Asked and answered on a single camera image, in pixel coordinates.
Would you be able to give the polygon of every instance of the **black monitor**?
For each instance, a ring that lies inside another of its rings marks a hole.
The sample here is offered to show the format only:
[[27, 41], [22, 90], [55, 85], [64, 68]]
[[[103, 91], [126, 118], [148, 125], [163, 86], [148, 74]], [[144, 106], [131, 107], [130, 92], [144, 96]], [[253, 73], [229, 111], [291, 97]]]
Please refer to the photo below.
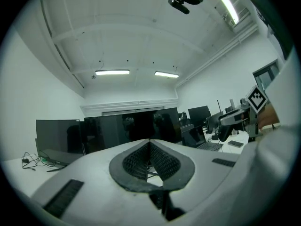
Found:
[[191, 123], [194, 127], [205, 126], [206, 118], [211, 116], [208, 106], [188, 109]]
[[36, 120], [39, 157], [69, 165], [84, 155], [79, 120]]
[[223, 112], [218, 112], [215, 115], [209, 116], [207, 121], [207, 130], [213, 131], [214, 128], [218, 128], [218, 118], [223, 115]]
[[226, 108], [226, 113], [233, 111], [232, 106], [229, 106], [228, 108]]
[[205, 142], [206, 139], [201, 126], [182, 133], [182, 144], [185, 146], [197, 148]]
[[176, 108], [85, 118], [86, 153], [140, 139], [182, 141]]

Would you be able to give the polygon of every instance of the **fluorescent light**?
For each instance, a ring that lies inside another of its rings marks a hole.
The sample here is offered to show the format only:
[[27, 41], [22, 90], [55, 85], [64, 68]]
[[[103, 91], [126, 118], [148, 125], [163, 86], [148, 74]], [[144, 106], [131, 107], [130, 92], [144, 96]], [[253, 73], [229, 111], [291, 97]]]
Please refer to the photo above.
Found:
[[164, 73], [164, 72], [159, 72], [159, 71], [156, 71], [156, 72], [155, 72], [155, 75], [158, 75], [158, 76], [165, 76], [165, 77], [171, 77], [171, 78], [178, 78], [178, 77], [179, 77], [177, 74], [173, 74], [173, 73]]
[[99, 70], [95, 71], [96, 75], [108, 75], [108, 74], [130, 74], [129, 70]]
[[233, 18], [233, 21], [235, 24], [237, 24], [239, 22], [239, 19], [238, 19], [238, 16], [237, 16], [237, 13], [231, 3], [230, 0], [222, 0], [223, 4], [225, 4], [227, 10], [229, 11], [231, 17]]

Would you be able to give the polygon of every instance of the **ceiling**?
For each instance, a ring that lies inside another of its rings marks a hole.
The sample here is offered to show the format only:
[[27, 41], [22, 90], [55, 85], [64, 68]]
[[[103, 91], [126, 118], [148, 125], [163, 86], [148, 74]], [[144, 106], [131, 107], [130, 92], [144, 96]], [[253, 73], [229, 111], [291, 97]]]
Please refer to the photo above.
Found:
[[[116, 81], [175, 85], [236, 34], [222, 19], [226, 8], [220, 0], [187, 4], [189, 15], [167, 1], [43, 0], [43, 5], [52, 41], [83, 86]], [[131, 73], [92, 79], [99, 69]], [[154, 76], [155, 71], [180, 77]]]

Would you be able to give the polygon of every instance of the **desk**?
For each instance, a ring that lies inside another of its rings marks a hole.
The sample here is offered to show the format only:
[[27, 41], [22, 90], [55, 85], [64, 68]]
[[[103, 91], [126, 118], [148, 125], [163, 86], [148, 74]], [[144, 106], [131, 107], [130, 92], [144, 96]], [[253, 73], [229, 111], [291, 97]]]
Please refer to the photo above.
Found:
[[[49, 170], [56, 169], [57, 167], [44, 166], [40, 160], [37, 160], [37, 163], [38, 165], [34, 167], [35, 171], [31, 169], [23, 169], [21, 158], [2, 161], [1, 167], [12, 187], [31, 197], [43, 183], [57, 173], [57, 171], [47, 172]], [[27, 167], [34, 165], [35, 163], [31, 162], [27, 165]]]
[[[204, 135], [205, 135], [206, 141], [208, 141], [208, 140], [211, 140], [211, 136], [214, 134], [206, 134], [206, 132], [204, 131]], [[241, 154], [245, 145], [248, 143], [248, 140], [249, 140], [248, 133], [246, 133], [245, 131], [239, 131], [239, 135], [229, 136], [225, 142], [220, 142], [223, 145], [222, 145], [221, 149], [219, 150], [219, 152]], [[228, 144], [229, 141], [237, 141], [237, 142], [243, 143], [244, 145], [242, 147], [238, 148], [238, 147], [229, 145]], [[219, 140], [211, 140], [211, 142], [218, 143]]]
[[[206, 140], [210, 140], [213, 134], [206, 134], [204, 132], [204, 135]], [[248, 134], [244, 131], [240, 131], [239, 135], [229, 136], [229, 138], [225, 142], [222, 142], [223, 146], [219, 150], [219, 152], [241, 154], [245, 145], [248, 143], [248, 139]], [[228, 142], [231, 140], [244, 143], [244, 145], [241, 148], [231, 146], [228, 144]], [[35, 167], [35, 171], [31, 169], [23, 169], [21, 158], [3, 161], [1, 162], [1, 166], [10, 184], [29, 197], [31, 197], [43, 183], [45, 183], [48, 179], [58, 173], [57, 171], [47, 172], [48, 170], [56, 169], [57, 167], [43, 166], [40, 161], [38, 162], [38, 166]], [[162, 186], [162, 180], [158, 176], [149, 178], [148, 182], [157, 186]]]

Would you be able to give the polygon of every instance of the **wall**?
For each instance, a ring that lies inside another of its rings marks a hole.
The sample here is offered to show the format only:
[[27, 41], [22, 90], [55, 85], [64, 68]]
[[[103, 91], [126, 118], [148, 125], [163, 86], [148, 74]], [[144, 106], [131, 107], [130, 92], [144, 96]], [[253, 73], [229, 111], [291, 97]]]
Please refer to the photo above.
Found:
[[84, 119], [84, 99], [31, 53], [14, 28], [0, 51], [1, 159], [36, 153], [35, 120]]
[[83, 96], [84, 89], [60, 57], [47, 29], [40, 0], [30, 0], [15, 20], [15, 28], [29, 50], [60, 81]]
[[131, 84], [94, 85], [85, 88], [85, 104], [82, 110], [86, 117], [101, 116], [103, 112], [178, 105], [177, 93], [171, 85]]
[[129, 101], [175, 99], [176, 94], [174, 88], [167, 85], [135, 87], [133, 84], [116, 84], [86, 87], [84, 97], [86, 105], [95, 105]]
[[189, 108], [209, 107], [211, 114], [235, 105], [256, 85], [253, 72], [277, 59], [271, 43], [259, 33], [251, 35], [241, 45], [177, 88], [178, 111], [188, 112]]
[[273, 49], [274, 49], [274, 51], [277, 55], [277, 65], [279, 67], [279, 70], [281, 70], [284, 66], [285, 59], [284, 59], [283, 52], [282, 52], [282, 49], [280, 47], [280, 44], [279, 44], [278, 40], [276, 39], [276, 37], [273, 34], [269, 34], [269, 36], [268, 36], [268, 33], [269, 33], [268, 32], [268, 27], [259, 18], [258, 14], [257, 14], [256, 7], [254, 6], [254, 4], [250, 0], [243, 0], [243, 3], [249, 9], [253, 21], [255, 21], [257, 23], [259, 33], [262, 35], [262, 37], [268, 38], [268, 41], [273, 46]]

